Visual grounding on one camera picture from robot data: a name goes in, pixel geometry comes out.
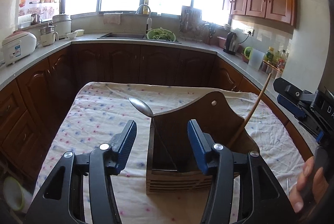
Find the green vegetable colander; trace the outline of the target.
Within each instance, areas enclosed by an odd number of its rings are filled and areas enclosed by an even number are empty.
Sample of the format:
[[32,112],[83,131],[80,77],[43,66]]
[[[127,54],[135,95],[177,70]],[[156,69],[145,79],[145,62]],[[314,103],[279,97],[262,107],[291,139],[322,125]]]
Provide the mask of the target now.
[[147,33],[147,38],[150,40],[176,41],[176,35],[172,31],[163,28],[151,29]]

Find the small white electric pot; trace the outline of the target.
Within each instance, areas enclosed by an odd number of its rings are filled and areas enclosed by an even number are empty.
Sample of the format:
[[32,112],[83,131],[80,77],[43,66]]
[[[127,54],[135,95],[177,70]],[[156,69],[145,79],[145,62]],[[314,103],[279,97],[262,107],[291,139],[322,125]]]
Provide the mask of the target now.
[[58,32],[55,31],[54,25],[49,25],[40,29],[40,43],[43,47],[53,45],[58,40]]

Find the white rice cooker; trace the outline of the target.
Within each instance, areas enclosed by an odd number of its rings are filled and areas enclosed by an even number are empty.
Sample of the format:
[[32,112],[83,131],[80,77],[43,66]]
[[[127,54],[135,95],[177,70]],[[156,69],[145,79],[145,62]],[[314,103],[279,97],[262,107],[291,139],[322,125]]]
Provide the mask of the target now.
[[14,33],[2,41],[2,52],[5,65],[15,63],[16,61],[32,54],[37,45],[37,38],[30,32]]

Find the hanging dish cloth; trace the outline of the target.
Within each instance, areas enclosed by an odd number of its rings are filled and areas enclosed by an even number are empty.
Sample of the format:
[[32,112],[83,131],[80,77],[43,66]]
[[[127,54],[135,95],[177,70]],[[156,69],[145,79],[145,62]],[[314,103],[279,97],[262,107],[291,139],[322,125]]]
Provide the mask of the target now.
[[104,24],[121,24],[122,13],[105,13],[103,15]]

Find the dish soap bottle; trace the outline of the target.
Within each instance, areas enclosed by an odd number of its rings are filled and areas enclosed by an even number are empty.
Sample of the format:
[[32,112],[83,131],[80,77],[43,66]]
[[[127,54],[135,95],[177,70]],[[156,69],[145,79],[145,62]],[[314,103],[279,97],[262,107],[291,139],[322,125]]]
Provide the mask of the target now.
[[143,14],[145,14],[145,15],[149,14],[148,3],[149,3],[149,0],[144,0]]

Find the large white cooker pot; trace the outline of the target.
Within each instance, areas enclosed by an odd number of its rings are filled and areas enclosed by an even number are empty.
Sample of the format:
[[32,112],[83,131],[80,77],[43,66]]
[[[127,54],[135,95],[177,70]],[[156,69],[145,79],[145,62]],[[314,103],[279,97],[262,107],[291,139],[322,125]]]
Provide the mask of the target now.
[[52,18],[54,31],[58,33],[59,39],[64,39],[71,32],[71,16],[68,14],[54,15]]

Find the knife block rack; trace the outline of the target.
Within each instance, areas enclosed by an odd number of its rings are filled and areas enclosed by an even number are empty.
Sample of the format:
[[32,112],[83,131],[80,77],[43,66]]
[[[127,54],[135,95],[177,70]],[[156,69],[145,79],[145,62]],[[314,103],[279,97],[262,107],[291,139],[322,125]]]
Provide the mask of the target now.
[[180,33],[182,35],[200,36],[201,30],[201,10],[191,6],[182,6],[180,17]]

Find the kitchen faucet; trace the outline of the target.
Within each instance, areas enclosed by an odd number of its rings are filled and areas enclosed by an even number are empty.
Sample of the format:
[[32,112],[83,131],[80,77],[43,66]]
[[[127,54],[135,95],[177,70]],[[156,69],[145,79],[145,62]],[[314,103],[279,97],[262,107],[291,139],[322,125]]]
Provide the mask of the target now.
[[[140,9],[143,9],[144,4],[139,5],[139,7],[137,8],[135,14],[139,15],[139,11]],[[145,34],[147,34],[151,29],[152,29],[152,17],[151,17],[151,8],[149,7],[149,14],[147,15],[147,21],[146,21],[146,28],[145,28]]]

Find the translucent plastic pitcher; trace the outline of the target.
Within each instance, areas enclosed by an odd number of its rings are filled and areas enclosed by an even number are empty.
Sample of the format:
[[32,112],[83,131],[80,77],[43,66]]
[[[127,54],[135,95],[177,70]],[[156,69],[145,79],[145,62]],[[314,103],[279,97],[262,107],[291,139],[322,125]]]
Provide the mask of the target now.
[[252,49],[251,54],[250,54],[250,59],[249,59],[249,66],[254,68],[256,71],[258,71],[263,62],[264,56],[265,56],[265,53],[257,49]]

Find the wooden chopstick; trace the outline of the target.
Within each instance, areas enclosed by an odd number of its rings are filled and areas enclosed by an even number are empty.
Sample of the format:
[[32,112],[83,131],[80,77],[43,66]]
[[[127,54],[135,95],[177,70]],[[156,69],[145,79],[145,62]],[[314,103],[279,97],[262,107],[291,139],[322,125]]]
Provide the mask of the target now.
[[246,116],[246,118],[244,119],[243,123],[241,124],[241,126],[239,127],[239,129],[237,130],[237,132],[235,133],[235,135],[232,137],[232,139],[230,140],[230,142],[228,143],[228,147],[231,147],[235,141],[239,138],[240,134],[242,133],[242,131],[245,129],[245,126],[248,124],[250,118],[252,117],[253,113],[255,112],[257,106],[260,103],[260,100],[262,99],[264,92],[267,89],[267,86],[269,84],[269,81],[271,79],[272,74],[269,73],[266,82],[262,88],[262,90],[260,91],[260,94],[258,95],[258,98],[256,99],[252,109],[250,110],[250,112],[248,113],[248,115]]

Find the green tea bottle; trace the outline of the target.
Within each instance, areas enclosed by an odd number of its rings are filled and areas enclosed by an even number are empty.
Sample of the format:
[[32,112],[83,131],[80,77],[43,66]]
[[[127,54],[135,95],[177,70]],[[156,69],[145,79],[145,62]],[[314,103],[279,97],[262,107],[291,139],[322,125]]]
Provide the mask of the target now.
[[272,63],[273,57],[274,57],[274,48],[269,47],[268,51],[266,52],[264,56],[264,60],[268,63]]

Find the wooden utensil holder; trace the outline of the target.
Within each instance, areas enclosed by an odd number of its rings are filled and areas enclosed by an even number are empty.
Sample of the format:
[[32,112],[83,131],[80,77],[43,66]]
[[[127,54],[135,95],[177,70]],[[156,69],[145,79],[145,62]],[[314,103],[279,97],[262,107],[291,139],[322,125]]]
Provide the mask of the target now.
[[182,107],[155,114],[149,129],[146,192],[148,194],[205,190],[211,186],[212,146],[201,144],[189,121],[214,143],[232,152],[260,151],[246,130],[244,119],[220,91],[208,92]]

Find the long steel spoon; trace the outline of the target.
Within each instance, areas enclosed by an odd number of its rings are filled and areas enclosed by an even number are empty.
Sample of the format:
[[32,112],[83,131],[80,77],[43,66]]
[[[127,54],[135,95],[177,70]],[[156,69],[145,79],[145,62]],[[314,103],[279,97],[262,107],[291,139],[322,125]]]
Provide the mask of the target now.
[[139,112],[151,118],[151,124],[154,130],[154,140],[157,142],[157,145],[153,146],[153,151],[156,152],[156,159],[158,160],[160,165],[164,166],[164,168],[159,167],[159,169],[176,170],[177,167],[172,157],[170,156],[170,153],[166,149],[166,146],[163,143],[160,134],[158,133],[152,109],[140,99],[130,97],[129,101],[133,105],[133,107],[136,108]]

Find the white dotted tablecloth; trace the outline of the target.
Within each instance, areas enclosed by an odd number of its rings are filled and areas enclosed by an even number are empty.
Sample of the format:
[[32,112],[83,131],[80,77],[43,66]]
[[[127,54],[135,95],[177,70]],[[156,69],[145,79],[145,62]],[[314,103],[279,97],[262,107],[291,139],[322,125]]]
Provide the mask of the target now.
[[25,223],[297,223],[303,158],[261,97],[88,83],[61,123]]

